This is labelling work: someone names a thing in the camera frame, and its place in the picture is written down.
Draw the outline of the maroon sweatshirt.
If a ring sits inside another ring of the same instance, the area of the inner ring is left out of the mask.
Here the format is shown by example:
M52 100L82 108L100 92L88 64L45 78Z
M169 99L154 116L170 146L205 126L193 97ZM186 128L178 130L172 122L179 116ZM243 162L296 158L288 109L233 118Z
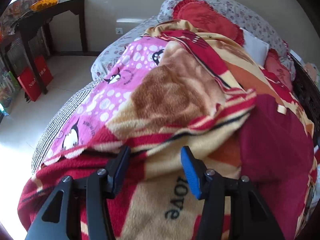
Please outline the maroon sweatshirt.
M309 193L313 142L296 115L258 95L239 131L241 173L250 178L273 212L285 239L294 239Z

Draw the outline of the grey checked mattress cover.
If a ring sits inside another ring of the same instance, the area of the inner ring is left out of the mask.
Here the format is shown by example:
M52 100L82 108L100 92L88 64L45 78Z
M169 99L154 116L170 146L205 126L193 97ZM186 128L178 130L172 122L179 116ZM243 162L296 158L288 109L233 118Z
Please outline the grey checked mattress cover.
M42 133L33 153L33 157L31 160L31 174L34 174L41 166L41 161L43 161L44 157L49 151L60 129L70 119L72 114L75 112L76 108L80 105L80 103L84 101L84 99L89 95L91 90L93 90L99 83L100 80L92 81L84 88L77 91L66 101L66 103L54 115L54 117Z

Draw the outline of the pink penguin blanket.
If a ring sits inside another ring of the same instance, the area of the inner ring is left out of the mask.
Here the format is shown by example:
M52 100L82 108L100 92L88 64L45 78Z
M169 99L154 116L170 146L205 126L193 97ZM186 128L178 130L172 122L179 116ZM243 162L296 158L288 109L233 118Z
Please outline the pink penguin blanket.
M57 162L63 151L86 145L116 115L144 76L157 67L166 45L159 38L147 36L131 42L60 129L42 163L48 166Z

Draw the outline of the red orange cream fleece blanket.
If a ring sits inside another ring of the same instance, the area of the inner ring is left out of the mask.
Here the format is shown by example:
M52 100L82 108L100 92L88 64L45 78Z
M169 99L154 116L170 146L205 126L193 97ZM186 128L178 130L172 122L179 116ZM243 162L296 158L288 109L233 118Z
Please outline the red orange cream fleece blanket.
M142 37L165 42L162 58L116 113L84 146L63 151L57 162L41 163L26 183L18 216L28 231L40 208L65 176L89 176L129 146L121 191L107 200L114 239L196 239L204 206L187 182L181 148L224 177L239 179L239 131L258 95L272 96L278 112L292 111L313 142L313 122L281 81L230 38L205 33L185 20L152 27ZM305 222L307 198L298 218Z

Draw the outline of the dark carved headboard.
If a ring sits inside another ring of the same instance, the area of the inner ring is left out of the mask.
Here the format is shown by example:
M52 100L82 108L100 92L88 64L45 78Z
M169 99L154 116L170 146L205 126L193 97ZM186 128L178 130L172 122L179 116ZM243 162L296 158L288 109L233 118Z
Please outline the dark carved headboard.
M298 60L293 55L291 57L296 69L293 91L315 129L319 129L319 90Z

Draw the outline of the red paper bag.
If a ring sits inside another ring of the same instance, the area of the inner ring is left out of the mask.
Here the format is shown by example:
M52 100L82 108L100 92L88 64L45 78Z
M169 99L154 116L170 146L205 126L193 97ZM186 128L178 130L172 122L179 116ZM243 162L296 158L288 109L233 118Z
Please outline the red paper bag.
M49 85L53 80L53 76L46 64L45 58L43 56L37 56L35 57L34 62L44 85ZM18 81L27 96L29 96L29 99L35 102L42 92L32 70L29 67L25 67L23 72L18 77Z

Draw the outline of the red heart cushion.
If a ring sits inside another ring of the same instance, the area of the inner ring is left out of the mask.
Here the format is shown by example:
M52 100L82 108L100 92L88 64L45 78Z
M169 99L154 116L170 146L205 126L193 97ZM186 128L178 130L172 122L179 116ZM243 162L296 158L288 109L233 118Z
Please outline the red heart cushion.
M207 2L182 0L173 9L172 18L189 21L201 32L217 33L226 36L243 46L243 31L225 16L215 11Z
M281 64L278 53L274 49L269 49L264 68L273 73L289 91L292 91L292 81L289 70Z

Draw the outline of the white pillow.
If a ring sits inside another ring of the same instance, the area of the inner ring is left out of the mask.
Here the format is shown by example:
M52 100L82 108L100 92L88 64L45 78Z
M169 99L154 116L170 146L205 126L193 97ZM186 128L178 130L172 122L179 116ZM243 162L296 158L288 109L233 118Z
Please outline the white pillow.
M242 47L255 63L264 66L270 45L245 29L242 29L242 32L244 36L244 45Z

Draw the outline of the floral bed sheet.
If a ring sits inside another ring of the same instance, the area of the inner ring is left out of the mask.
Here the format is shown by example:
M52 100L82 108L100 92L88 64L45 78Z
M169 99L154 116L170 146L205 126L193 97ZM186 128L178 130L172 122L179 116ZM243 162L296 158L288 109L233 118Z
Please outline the floral bed sheet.
M95 59L91 66L92 80L97 80L111 70L116 64L125 47L144 34L149 27L154 27L162 22L172 20L174 7L182 0L165 0L157 16L152 16L130 30L128 33L107 46ZM260 15L248 7L234 0L201 0L207 2L215 11L225 16L240 28L249 31L255 37L268 43L279 55L279 61L290 72L291 80L296 77L294 62L289 56L287 43L278 35L274 27Z

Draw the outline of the yellow basket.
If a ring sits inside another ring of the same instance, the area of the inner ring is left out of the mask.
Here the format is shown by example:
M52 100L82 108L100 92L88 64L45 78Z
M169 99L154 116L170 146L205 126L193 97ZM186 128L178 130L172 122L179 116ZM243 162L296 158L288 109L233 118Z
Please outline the yellow basket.
M60 0L39 0L38 2L34 3L30 6L32 11L42 11L54 5L57 5Z

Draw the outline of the wall socket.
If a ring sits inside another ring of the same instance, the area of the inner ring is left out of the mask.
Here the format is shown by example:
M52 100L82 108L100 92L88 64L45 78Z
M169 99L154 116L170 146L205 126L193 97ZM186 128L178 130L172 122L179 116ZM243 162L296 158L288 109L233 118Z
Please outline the wall socket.
M123 29L122 28L116 28L116 34L117 35L123 35Z

